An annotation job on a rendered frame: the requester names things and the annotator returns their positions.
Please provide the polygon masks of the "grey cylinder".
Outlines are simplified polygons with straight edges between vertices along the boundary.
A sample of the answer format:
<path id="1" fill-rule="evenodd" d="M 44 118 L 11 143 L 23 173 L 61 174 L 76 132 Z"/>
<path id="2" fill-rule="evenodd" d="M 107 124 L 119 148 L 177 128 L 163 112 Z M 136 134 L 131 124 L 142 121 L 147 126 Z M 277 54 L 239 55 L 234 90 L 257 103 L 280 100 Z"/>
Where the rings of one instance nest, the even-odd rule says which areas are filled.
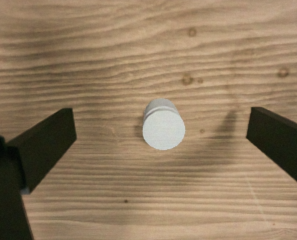
<path id="1" fill-rule="evenodd" d="M 184 122 L 168 99 L 152 100 L 144 110 L 143 136 L 153 148 L 167 150 L 177 146 L 185 134 Z"/>

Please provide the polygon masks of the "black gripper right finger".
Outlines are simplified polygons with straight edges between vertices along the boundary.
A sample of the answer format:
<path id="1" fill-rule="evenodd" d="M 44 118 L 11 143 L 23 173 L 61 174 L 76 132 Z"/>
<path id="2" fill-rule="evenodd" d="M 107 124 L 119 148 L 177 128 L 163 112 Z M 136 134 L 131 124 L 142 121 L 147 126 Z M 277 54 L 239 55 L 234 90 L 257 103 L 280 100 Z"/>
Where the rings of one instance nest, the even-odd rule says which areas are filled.
<path id="1" fill-rule="evenodd" d="M 251 107 L 246 139 L 297 182 L 297 123 Z"/>

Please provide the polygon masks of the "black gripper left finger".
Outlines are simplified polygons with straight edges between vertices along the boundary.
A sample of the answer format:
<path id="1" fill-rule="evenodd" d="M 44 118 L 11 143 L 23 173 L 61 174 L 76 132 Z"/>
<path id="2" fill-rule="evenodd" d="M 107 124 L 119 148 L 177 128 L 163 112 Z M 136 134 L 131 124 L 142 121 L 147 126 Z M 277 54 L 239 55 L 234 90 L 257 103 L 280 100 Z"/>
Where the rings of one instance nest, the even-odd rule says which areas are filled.
<path id="1" fill-rule="evenodd" d="M 7 143 L 0 135 L 0 240 L 35 240 L 21 195 L 30 195 L 76 140 L 73 108 Z"/>

